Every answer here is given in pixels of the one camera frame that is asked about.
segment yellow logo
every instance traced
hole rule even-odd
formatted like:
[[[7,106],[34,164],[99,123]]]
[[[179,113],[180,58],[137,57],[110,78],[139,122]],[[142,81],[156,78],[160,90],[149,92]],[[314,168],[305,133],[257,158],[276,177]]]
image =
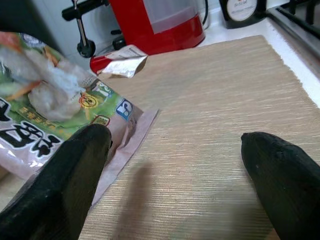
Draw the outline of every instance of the yellow logo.
[[[79,99],[79,103],[84,108],[95,108],[98,106],[98,100],[89,94],[83,94]]]

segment beige woven placemat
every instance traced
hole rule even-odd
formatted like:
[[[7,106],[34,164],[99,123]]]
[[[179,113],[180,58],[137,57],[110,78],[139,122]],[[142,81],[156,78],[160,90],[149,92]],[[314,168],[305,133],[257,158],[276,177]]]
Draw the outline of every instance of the beige woven placemat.
[[[140,150],[89,214],[80,239],[264,239],[272,226],[241,160],[266,131],[320,160],[320,112],[261,36],[148,57],[108,85],[160,108]]]

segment plastic food bag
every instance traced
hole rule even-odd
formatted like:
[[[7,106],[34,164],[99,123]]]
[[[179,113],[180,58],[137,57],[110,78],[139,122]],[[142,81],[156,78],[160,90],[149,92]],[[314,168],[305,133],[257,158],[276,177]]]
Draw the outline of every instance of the plastic food bag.
[[[0,32],[0,165],[29,178],[79,128],[99,123],[112,147],[94,203],[116,179],[157,111],[143,112],[36,38]]]

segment kitchen counter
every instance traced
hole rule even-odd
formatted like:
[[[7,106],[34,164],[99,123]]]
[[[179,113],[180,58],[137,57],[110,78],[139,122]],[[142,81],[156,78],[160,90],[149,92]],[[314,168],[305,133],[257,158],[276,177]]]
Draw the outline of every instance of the kitchen counter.
[[[289,45],[280,31],[273,25],[270,19],[265,19],[257,24],[238,28],[224,28],[220,19],[219,10],[210,12],[211,24],[205,30],[205,40],[199,45],[205,46],[218,42],[232,41],[250,36],[262,35],[273,49],[281,56],[286,64],[301,81],[303,88],[309,97],[320,106],[320,82],[313,71],[309,68],[300,55]],[[0,182],[0,210],[2,210],[10,199],[15,195],[24,181],[13,175],[7,175]]]

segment black lever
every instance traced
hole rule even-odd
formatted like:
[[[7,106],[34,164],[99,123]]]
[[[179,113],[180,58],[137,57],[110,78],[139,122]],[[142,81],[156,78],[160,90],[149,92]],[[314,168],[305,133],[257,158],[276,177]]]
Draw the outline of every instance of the black lever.
[[[77,4],[77,10],[74,6],[68,7],[62,10],[62,17],[66,21],[71,21],[73,19],[81,18],[83,14],[90,12],[93,9],[96,9],[102,5],[108,6],[108,0],[87,0]]]
[[[96,51],[96,45],[92,40],[87,39],[84,24],[82,22],[82,15],[96,9],[102,5],[109,5],[108,0],[87,0],[78,4],[79,0],[71,0],[73,7],[69,7],[62,11],[62,17],[66,21],[76,19],[76,23],[80,32],[80,42],[76,49],[84,58],[91,58]]]

